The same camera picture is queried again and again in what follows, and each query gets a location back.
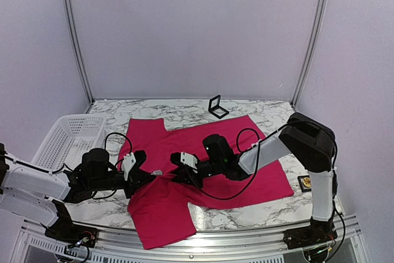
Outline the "black brooch box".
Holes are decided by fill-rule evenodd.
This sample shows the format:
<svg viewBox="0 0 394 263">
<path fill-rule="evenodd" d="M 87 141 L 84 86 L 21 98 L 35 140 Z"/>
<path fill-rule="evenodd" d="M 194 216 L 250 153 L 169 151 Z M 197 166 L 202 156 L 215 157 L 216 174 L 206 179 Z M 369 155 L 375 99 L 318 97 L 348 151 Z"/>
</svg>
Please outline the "black brooch box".
<svg viewBox="0 0 394 263">
<path fill-rule="evenodd" d="M 297 180 L 302 192 L 310 192 L 312 190 L 312 183 L 309 175 L 299 176 Z"/>
<path fill-rule="evenodd" d="M 218 119 L 222 119 L 229 114 L 229 111 L 220 105 L 221 95 L 209 99 L 208 112 Z"/>
</svg>

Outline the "gold brooch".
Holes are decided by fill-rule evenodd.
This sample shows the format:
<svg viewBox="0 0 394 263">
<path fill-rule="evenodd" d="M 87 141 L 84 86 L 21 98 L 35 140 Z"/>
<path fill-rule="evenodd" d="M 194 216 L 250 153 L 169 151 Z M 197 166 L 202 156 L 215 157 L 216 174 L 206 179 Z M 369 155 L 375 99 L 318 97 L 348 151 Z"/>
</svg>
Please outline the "gold brooch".
<svg viewBox="0 0 394 263">
<path fill-rule="evenodd" d="M 310 188 L 310 187 L 312 186 L 312 185 L 311 185 L 311 180 L 310 180 L 309 177 L 304 177 L 304 178 L 302 179 L 302 182 L 303 182 L 303 184 L 304 184 L 305 187 Z"/>
</svg>

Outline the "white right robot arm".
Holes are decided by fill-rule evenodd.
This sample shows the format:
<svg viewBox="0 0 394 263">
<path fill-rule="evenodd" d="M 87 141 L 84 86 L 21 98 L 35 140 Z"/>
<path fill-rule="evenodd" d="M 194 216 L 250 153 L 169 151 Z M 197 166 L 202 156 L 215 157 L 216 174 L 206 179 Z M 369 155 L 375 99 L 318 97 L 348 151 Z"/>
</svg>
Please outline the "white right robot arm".
<svg viewBox="0 0 394 263">
<path fill-rule="evenodd" d="M 205 178 L 219 174 L 235 181 L 255 179 L 258 170 L 292 154 L 311 180 L 312 216 L 308 226 L 286 230 L 283 241 L 289 249 L 296 249 L 337 238 L 333 223 L 337 212 L 334 166 L 337 144 L 331 129 L 296 112 L 277 131 L 239 154 L 234 153 L 226 138 L 219 134 L 207 136 L 203 146 L 208 155 L 206 161 L 185 152 L 171 154 L 170 161 L 176 165 L 174 182 L 202 190 Z"/>
</svg>

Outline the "silver round brooch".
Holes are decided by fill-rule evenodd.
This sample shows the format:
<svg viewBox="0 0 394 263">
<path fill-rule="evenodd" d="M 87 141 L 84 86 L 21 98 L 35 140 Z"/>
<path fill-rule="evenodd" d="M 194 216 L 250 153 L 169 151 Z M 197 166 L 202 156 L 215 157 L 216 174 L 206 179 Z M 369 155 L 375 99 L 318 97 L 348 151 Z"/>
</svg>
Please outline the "silver round brooch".
<svg viewBox="0 0 394 263">
<path fill-rule="evenodd" d="M 156 170 L 156 171 L 153 171 L 151 173 L 151 175 L 152 176 L 161 176 L 161 175 L 163 175 L 163 172 L 161 170 Z"/>
</svg>

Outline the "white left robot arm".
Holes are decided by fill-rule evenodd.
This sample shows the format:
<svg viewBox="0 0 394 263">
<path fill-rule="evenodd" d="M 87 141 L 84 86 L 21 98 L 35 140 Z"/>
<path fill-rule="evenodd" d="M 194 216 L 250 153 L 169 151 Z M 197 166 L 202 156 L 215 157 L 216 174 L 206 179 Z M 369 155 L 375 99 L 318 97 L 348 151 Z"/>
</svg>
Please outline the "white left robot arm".
<svg viewBox="0 0 394 263">
<path fill-rule="evenodd" d="M 65 205 L 89 200 L 99 191 L 123 190 L 130 198 L 155 179 L 141 168 L 146 158 L 143 150 L 137 150 L 127 154 L 117 168 L 106 150 L 93 148 L 83 154 L 76 168 L 50 172 L 24 163 L 2 148 L 1 209 L 40 223 L 47 237 L 93 244 L 97 229 L 75 224 Z"/>
</svg>

